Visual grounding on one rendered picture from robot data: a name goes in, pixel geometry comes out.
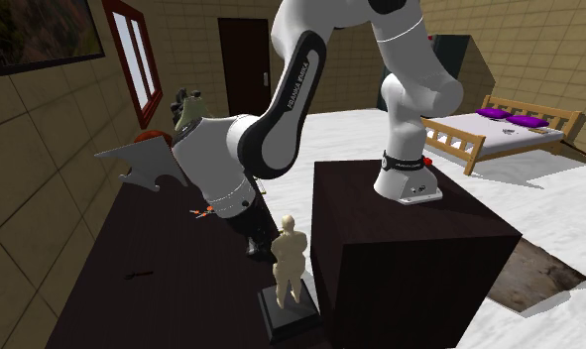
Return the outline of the beige human figure on black base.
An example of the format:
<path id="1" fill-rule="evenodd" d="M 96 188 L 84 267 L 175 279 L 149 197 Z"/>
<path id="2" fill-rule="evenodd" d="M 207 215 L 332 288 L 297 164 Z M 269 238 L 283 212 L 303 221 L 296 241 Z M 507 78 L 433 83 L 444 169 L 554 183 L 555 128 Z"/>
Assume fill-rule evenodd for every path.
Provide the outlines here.
<path id="1" fill-rule="evenodd" d="M 258 292 L 269 342 L 274 345 L 315 328 L 321 322 L 302 274 L 308 245 L 305 233 L 294 229 L 294 218 L 282 218 L 282 230 L 273 241 L 276 257 L 272 272 L 276 284 Z"/>

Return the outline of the dark wooden table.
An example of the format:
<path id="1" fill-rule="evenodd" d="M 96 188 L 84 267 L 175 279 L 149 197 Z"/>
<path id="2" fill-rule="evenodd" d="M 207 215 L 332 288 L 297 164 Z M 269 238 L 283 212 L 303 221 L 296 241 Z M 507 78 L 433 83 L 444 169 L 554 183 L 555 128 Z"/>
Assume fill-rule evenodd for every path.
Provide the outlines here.
<path id="1" fill-rule="evenodd" d="M 190 213 L 206 205 L 194 185 L 157 183 L 121 185 L 45 349 L 332 349 L 321 328 L 271 345 L 258 300 L 271 265 Z"/>

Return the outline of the olive green figure with black top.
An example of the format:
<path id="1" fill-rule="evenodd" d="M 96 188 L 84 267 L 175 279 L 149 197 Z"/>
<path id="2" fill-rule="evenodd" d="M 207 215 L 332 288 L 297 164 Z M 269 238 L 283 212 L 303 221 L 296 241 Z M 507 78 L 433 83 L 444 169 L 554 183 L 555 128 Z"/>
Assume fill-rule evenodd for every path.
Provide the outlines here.
<path id="1" fill-rule="evenodd" d="M 176 94 L 176 101 L 171 104 L 171 110 L 176 131 L 194 120 L 211 117 L 199 90 L 188 93 L 185 88 L 181 88 Z"/>

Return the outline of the orange round ball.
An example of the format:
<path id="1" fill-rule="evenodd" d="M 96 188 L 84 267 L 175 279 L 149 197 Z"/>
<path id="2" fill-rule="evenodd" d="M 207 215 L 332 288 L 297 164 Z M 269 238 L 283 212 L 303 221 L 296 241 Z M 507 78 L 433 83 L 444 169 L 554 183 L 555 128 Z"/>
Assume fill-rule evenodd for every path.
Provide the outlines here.
<path id="1" fill-rule="evenodd" d="M 172 146 L 173 137 L 171 135 L 169 135 L 163 131 L 159 131 L 159 130 L 145 131 L 142 134 L 138 135 L 135 138 L 134 142 L 139 143 L 139 142 L 154 139 L 157 137 L 163 137 L 169 148 Z"/>

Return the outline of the dark robot stand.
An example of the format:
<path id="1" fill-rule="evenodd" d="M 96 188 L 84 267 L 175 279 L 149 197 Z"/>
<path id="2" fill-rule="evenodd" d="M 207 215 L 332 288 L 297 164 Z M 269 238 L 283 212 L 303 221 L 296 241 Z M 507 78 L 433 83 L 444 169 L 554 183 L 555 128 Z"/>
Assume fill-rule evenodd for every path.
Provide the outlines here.
<path id="1" fill-rule="evenodd" d="M 522 235 L 434 169 L 441 199 L 379 195 L 377 160 L 314 165 L 310 258 L 333 349 L 457 346 Z"/>

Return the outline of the dark brown door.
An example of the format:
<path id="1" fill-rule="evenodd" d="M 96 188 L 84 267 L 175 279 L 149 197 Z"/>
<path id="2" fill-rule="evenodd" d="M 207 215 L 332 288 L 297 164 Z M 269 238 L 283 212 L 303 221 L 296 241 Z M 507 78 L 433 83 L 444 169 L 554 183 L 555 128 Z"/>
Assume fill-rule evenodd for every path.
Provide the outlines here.
<path id="1" fill-rule="evenodd" d="M 271 102 L 266 19 L 218 18 L 230 115 L 260 116 Z"/>

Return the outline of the red framed window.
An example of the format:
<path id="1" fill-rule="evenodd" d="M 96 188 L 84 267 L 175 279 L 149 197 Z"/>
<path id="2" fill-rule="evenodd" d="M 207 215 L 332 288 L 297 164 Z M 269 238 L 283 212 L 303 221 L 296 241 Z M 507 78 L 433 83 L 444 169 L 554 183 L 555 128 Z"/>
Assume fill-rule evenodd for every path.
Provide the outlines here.
<path id="1" fill-rule="evenodd" d="M 139 126 L 146 130 L 163 98 L 144 14 L 123 0 L 102 0 Z"/>

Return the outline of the dark tall cabinet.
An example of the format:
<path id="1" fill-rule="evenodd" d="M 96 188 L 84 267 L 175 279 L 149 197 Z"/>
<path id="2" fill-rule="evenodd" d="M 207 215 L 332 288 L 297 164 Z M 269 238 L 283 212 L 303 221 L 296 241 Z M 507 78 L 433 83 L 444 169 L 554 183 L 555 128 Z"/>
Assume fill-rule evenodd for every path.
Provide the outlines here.
<path id="1" fill-rule="evenodd" d="M 437 59 L 454 78 L 458 78 L 470 39 L 470 35 L 433 34 L 428 36 Z"/>

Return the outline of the wooden bed with purple pillows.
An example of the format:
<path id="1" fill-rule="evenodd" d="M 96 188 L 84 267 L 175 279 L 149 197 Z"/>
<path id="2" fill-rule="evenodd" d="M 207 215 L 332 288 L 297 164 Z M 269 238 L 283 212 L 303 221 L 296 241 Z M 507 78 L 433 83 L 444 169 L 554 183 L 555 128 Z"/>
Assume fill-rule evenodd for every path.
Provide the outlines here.
<path id="1" fill-rule="evenodd" d="M 486 117 L 479 112 L 442 118 L 424 118 L 426 142 L 433 148 L 466 162 L 464 173 L 485 161 L 545 150 L 560 153 L 573 135 L 580 111 L 567 111 L 487 95 L 482 103 L 490 112 L 516 113 L 525 122 L 514 123 L 501 116 Z"/>

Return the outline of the dark framed wall picture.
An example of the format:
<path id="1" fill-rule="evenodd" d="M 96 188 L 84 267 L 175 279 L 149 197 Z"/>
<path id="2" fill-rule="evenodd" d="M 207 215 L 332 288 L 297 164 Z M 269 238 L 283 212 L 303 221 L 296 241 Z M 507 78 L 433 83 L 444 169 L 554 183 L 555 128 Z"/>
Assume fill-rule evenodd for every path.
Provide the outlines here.
<path id="1" fill-rule="evenodd" d="M 0 76 L 104 56 L 87 0 L 0 0 Z"/>

